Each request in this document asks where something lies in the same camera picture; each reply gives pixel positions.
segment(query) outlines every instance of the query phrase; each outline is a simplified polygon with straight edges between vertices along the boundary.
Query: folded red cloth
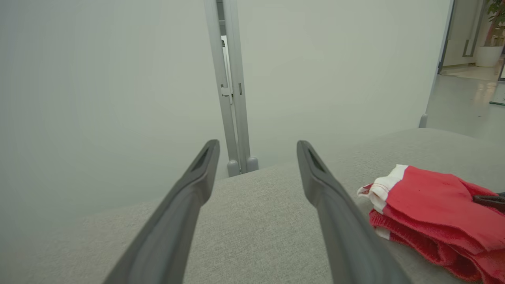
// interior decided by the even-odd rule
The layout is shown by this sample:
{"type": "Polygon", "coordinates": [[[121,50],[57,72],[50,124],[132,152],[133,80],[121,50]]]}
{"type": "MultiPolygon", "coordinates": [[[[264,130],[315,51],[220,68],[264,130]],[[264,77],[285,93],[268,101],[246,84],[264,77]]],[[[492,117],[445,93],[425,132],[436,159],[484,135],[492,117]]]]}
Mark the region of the folded red cloth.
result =
{"type": "Polygon", "coordinates": [[[473,195],[497,194],[451,174],[397,165],[358,195],[374,204],[370,223],[380,236],[461,279],[505,284],[505,215],[472,202],[473,195]]]}

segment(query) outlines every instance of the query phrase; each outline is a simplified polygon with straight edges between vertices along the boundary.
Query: tiled floor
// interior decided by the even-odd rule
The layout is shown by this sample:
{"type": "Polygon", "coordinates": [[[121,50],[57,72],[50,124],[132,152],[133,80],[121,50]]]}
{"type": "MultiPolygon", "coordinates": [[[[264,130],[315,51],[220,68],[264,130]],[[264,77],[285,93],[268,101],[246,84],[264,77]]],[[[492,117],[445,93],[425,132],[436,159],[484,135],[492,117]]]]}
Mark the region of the tiled floor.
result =
{"type": "Polygon", "coordinates": [[[490,105],[496,81],[437,76],[428,127],[505,145],[505,107],[490,105]]]}
{"type": "Polygon", "coordinates": [[[503,66],[503,56],[496,63],[494,67],[452,67],[443,68],[440,72],[441,75],[450,77],[473,78],[479,80],[497,81],[500,75],[500,69],[503,66]]]}

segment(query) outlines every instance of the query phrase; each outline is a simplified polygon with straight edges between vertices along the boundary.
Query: gray fabric surface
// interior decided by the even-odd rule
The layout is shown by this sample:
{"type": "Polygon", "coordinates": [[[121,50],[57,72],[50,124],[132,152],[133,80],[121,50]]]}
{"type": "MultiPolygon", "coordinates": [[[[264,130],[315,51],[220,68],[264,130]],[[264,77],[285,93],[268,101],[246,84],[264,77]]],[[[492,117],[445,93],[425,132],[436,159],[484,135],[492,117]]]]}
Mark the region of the gray fabric surface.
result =
{"type": "MultiPolygon", "coordinates": [[[[402,131],[332,157],[321,156],[366,216],[372,206],[358,199],[356,190],[387,175],[395,164],[452,173],[492,191],[505,191],[503,152],[440,130],[402,131]]],[[[55,232],[20,253],[10,275],[1,276],[7,281],[0,282],[100,283],[159,201],[89,216],[55,232]]],[[[413,283],[463,283],[414,250],[384,242],[413,283]]],[[[216,182],[198,218],[184,281],[331,282],[317,213],[305,199],[296,164],[216,182]]]]}

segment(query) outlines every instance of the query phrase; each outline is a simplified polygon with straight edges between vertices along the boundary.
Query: white wall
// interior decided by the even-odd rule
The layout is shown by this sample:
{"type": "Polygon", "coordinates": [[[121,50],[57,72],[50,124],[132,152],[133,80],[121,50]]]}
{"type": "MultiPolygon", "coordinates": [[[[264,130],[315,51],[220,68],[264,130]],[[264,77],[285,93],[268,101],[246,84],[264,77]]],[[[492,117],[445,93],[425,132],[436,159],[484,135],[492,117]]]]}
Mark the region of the white wall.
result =
{"type": "MultiPolygon", "coordinates": [[[[469,39],[468,49],[472,48],[473,40],[472,29],[474,27],[475,18],[478,17],[481,11],[481,0],[455,0],[455,8],[451,22],[451,28],[448,34],[447,48],[443,66],[469,64],[476,62],[476,52],[473,57],[463,57],[465,50],[465,42],[469,39]]],[[[487,9],[481,19],[479,31],[477,33],[477,44],[475,48],[484,45],[487,31],[491,23],[489,15],[486,14],[487,9]]]]}
{"type": "Polygon", "coordinates": [[[251,154],[296,159],[418,127],[449,0],[239,0],[251,154]]]}
{"type": "Polygon", "coordinates": [[[212,138],[227,176],[201,1],[0,5],[3,238],[164,196],[212,138]]]}

